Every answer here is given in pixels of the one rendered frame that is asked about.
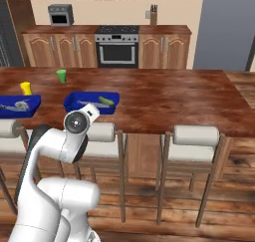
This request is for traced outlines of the green cucumber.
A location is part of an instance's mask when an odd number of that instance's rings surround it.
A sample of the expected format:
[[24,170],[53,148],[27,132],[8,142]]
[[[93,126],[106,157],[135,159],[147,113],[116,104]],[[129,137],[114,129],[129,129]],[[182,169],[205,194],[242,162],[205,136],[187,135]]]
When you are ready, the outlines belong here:
[[114,101],[106,99],[102,96],[99,96],[99,101],[101,104],[103,104],[105,106],[113,107],[115,105]]

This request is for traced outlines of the blue tray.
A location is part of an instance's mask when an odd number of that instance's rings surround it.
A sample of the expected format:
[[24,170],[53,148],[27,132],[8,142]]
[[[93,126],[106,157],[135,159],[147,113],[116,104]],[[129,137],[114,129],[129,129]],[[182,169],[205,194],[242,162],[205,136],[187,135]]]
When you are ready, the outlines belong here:
[[114,101],[115,105],[109,108],[99,108],[101,115],[112,115],[120,101],[120,94],[115,92],[88,92],[88,91],[74,91],[66,96],[64,99],[64,107],[66,112],[77,111],[83,107],[77,101],[99,103],[99,96]]
[[13,106],[16,102],[26,101],[29,105],[29,109],[26,112],[11,112],[8,110],[0,109],[0,119],[22,119],[22,118],[31,118],[38,107],[41,104],[41,96],[40,95],[31,95],[31,96],[23,96],[23,95],[0,95],[0,104]]

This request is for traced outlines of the dark grey fridge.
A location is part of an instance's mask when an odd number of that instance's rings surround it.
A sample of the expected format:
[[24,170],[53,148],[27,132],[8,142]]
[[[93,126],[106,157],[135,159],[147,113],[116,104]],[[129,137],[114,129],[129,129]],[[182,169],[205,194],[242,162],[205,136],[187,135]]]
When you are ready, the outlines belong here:
[[23,67],[7,0],[0,0],[0,67]]

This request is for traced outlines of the wooden stool with white cushion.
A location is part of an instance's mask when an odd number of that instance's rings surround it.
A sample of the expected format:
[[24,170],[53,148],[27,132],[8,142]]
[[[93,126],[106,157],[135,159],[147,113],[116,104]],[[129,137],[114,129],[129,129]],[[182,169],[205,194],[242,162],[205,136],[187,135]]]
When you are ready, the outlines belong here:
[[196,175],[206,173],[207,180],[195,222],[196,227],[200,226],[224,139],[225,135],[212,125],[179,124],[173,128],[173,131],[167,131],[159,136],[160,151],[155,184],[155,189],[158,191],[157,224],[161,222],[167,173],[190,174],[190,191],[194,188]]
[[93,122],[87,132],[87,148],[81,158],[90,169],[92,182],[96,183],[96,169],[116,171],[120,176],[120,207],[122,222],[126,221],[125,186],[128,183],[126,150],[128,135],[112,122]]
[[33,134],[16,120],[0,120],[0,162],[17,158],[23,166],[16,186],[15,198],[12,199],[0,168],[0,187],[12,211],[18,217],[36,215],[35,203],[40,199],[41,192],[34,183],[38,156],[32,154]]

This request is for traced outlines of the grey fish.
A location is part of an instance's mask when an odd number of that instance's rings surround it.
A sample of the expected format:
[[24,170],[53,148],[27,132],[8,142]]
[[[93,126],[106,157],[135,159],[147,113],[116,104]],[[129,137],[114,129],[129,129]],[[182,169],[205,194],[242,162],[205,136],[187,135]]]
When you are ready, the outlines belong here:
[[13,106],[7,106],[0,104],[0,109],[8,110],[11,112],[26,112],[29,109],[29,105],[26,101],[16,102]]
[[93,102],[84,102],[84,101],[77,101],[77,103],[79,105],[83,105],[83,106],[86,106],[86,105],[94,105],[95,107],[97,107],[98,109],[99,108],[109,108],[110,106],[107,106],[107,105],[104,105],[104,104],[101,104],[101,103],[93,103]]

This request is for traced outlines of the steel oven with hob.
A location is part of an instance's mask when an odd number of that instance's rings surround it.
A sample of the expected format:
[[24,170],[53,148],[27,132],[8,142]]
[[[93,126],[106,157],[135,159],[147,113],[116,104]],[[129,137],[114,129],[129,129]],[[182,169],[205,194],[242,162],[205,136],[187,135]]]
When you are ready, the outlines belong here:
[[95,32],[100,68],[138,68],[138,25],[102,25]]

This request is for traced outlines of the wooden base cupboards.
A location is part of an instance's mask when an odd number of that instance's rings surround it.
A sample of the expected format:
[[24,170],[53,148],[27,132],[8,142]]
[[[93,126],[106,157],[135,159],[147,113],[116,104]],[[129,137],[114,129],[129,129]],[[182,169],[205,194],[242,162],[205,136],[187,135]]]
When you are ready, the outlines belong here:
[[30,65],[64,69],[96,68],[95,32],[98,28],[98,25],[37,25],[26,29],[22,35]]
[[191,31],[186,25],[140,26],[140,69],[185,69]]

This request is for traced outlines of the green cup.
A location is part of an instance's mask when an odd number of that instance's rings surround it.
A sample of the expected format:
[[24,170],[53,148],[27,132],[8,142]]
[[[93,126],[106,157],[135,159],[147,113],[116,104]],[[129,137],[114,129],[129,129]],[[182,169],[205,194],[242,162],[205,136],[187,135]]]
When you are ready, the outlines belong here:
[[62,84],[66,82],[66,71],[64,69],[57,71],[58,78]]

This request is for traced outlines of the wooden knife block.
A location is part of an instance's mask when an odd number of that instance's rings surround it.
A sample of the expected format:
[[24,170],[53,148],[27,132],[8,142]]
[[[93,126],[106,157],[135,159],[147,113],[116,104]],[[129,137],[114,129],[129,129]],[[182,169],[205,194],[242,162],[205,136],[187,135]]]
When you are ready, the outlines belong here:
[[157,24],[157,5],[150,5],[150,25]]

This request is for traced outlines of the yellow cup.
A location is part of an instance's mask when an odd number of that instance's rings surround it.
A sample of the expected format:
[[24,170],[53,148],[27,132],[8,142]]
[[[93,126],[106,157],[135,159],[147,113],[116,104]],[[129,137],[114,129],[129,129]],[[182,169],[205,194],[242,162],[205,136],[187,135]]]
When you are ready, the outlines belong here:
[[20,88],[25,96],[31,96],[31,84],[29,82],[23,82],[20,84]]

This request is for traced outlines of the grey toaster oven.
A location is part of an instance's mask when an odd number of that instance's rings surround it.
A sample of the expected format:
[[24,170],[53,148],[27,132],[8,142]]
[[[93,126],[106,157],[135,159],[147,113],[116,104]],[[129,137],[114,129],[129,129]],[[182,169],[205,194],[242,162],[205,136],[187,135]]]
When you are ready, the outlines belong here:
[[74,24],[71,4],[52,4],[48,7],[48,12],[52,26],[72,26]]

